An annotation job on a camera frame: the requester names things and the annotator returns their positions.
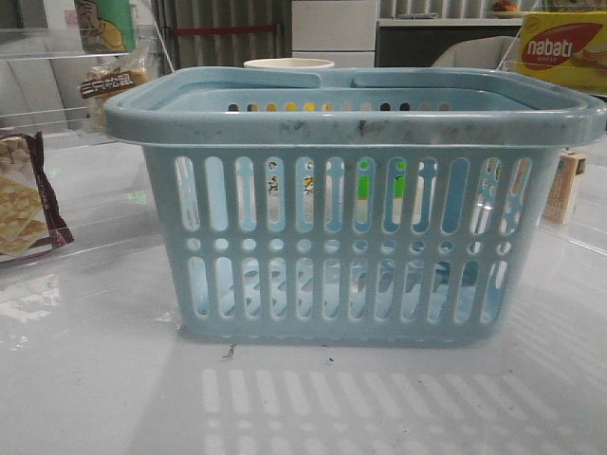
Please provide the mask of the packaged bread clear bag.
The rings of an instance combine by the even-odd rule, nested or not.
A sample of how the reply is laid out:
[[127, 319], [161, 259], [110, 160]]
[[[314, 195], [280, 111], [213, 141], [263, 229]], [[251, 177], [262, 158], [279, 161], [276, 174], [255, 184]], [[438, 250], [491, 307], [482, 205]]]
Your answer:
[[106, 102], [149, 82], [153, 78], [153, 67], [150, 45], [140, 45], [113, 62], [92, 66], [79, 85], [80, 96], [87, 108], [84, 129], [90, 133], [104, 132]]

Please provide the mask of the light blue plastic basket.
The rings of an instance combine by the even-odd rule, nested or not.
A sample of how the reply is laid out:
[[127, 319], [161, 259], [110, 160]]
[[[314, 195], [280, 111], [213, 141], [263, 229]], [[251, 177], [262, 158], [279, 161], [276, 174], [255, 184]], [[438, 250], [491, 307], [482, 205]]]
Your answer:
[[457, 346], [505, 317], [598, 98], [466, 68], [193, 67], [104, 106], [142, 148], [186, 328]]

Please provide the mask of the white paper cup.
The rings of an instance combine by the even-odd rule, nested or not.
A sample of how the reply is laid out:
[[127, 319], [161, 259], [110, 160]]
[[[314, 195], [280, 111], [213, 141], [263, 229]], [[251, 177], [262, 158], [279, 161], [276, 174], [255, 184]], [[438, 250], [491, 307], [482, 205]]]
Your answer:
[[255, 59], [244, 62], [244, 68], [248, 69], [267, 69], [281, 71], [320, 70], [333, 68], [334, 66], [335, 63], [328, 60], [294, 57]]

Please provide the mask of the white cabinet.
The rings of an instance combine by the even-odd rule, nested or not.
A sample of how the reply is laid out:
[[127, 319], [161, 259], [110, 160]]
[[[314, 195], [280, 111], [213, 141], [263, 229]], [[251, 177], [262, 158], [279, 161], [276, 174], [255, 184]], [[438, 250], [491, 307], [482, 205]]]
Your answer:
[[378, 1], [294, 1], [291, 53], [336, 67], [373, 67]]

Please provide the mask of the brown cracker snack bag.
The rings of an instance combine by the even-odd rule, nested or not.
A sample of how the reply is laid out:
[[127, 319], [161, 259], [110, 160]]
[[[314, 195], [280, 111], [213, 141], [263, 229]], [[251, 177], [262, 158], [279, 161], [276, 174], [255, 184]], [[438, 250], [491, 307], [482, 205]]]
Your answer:
[[1, 262], [39, 256], [74, 241], [45, 173], [41, 133], [1, 137]]

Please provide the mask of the orange snack box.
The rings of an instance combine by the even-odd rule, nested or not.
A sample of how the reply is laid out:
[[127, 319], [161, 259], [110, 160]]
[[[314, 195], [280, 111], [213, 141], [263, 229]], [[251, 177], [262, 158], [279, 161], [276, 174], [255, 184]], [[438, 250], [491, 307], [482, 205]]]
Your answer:
[[561, 155], [543, 210], [543, 219], [555, 225], [568, 224], [575, 212], [579, 182], [585, 175], [587, 154]]

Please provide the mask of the green yellow snack package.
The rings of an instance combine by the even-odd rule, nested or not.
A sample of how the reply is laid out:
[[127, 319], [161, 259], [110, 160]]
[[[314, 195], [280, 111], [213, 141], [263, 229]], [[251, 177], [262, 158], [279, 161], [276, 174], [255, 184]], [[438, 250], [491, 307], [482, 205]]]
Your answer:
[[134, 50], [135, 30], [126, 0], [74, 1], [78, 29], [86, 53], [123, 53]]

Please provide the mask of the yellow nabati wafer box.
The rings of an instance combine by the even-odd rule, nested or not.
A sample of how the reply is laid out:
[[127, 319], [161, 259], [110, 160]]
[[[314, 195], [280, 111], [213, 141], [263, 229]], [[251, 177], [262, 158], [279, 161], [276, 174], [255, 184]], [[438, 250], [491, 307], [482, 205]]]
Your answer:
[[606, 12], [532, 12], [523, 19], [517, 72], [606, 93]]

